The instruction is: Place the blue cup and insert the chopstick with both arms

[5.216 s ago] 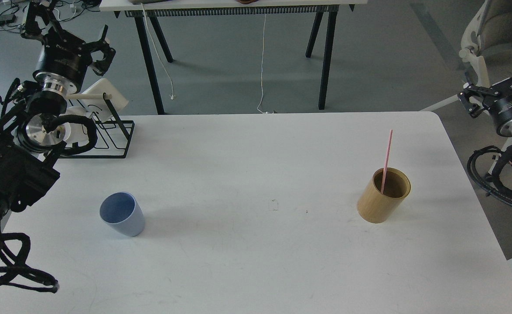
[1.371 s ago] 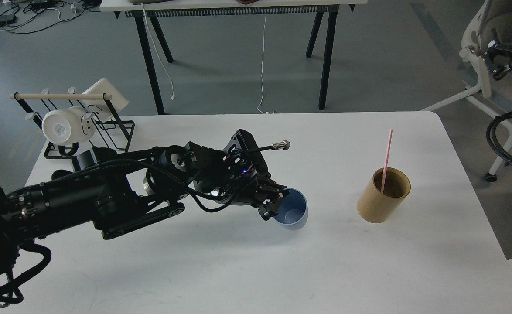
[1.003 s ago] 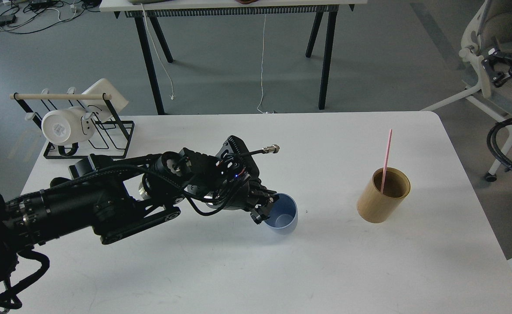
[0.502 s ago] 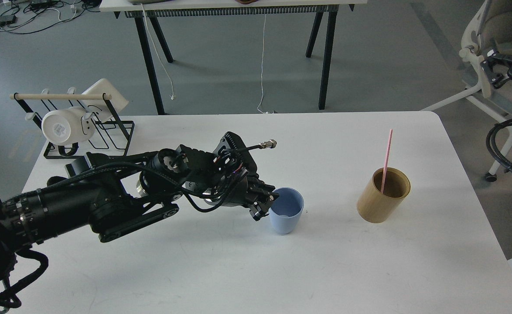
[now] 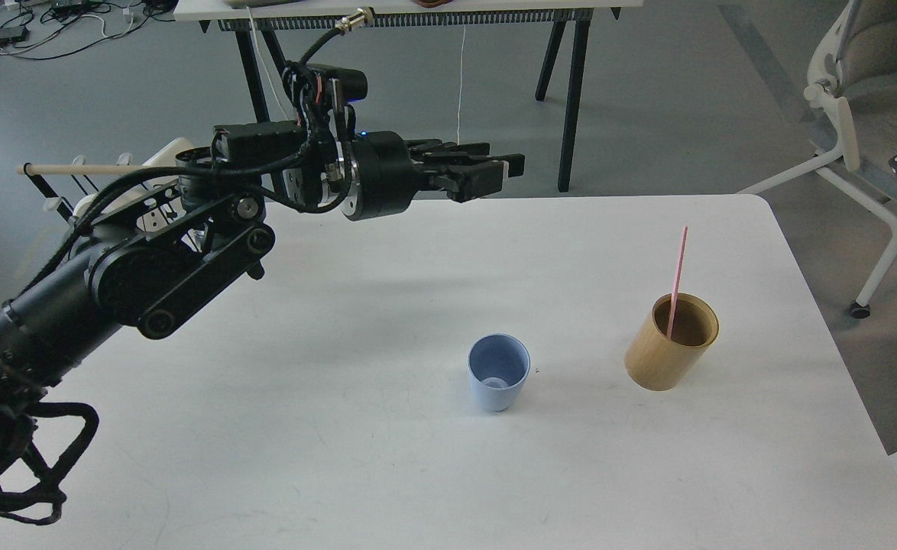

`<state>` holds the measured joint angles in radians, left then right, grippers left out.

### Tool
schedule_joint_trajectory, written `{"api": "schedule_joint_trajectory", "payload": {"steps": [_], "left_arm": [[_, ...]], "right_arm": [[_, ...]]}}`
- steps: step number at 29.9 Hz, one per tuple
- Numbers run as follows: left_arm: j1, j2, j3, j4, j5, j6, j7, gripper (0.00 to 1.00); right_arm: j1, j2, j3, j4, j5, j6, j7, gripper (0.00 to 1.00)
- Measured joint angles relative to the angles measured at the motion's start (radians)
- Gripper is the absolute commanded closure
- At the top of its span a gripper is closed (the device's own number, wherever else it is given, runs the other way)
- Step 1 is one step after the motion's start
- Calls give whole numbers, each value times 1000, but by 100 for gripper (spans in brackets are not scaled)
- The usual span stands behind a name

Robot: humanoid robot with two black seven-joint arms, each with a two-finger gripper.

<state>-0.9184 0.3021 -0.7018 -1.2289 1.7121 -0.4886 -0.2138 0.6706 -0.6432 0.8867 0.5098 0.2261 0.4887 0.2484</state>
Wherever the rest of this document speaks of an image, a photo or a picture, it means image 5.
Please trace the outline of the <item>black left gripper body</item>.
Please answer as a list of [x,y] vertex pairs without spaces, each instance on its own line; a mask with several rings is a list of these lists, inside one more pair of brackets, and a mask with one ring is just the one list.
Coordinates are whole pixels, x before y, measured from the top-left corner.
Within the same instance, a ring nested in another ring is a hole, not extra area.
[[351,156],[355,178],[342,205],[351,222],[399,215],[426,183],[406,141],[395,132],[358,134],[351,142]]

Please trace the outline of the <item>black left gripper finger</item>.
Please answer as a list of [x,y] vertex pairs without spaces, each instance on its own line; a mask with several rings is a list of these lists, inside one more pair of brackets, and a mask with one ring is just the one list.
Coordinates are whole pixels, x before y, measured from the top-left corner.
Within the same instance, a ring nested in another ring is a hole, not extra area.
[[418,163],[426,185],[463,203],[502,190],[509,177],[524,174],[524,154],[428,153]]
[[490,156],[488,142],[455,143],[441,140],[409,140],[406,149],[417,163],[477,163],[477,157]]

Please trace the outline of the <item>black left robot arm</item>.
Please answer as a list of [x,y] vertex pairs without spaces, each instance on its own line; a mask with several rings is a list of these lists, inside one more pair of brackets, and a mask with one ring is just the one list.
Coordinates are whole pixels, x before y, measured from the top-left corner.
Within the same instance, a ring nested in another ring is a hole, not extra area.
[[149,340],[182,328],[242,276],[260,279],[275,243],[266,204],[352,222],[399,215],[420,192],[483,198],[524,173],[522,154],[486,143],[406,140],[356,132],[353,103],[368,93],[358,70],[289,60],[282,72],[295,121],[219,126],[207,147],[173,167],[133,170],[95,195],[53,257],[0,311],[0,516],[50,506],[91,445],[99,416],[47,391],[130,326]]

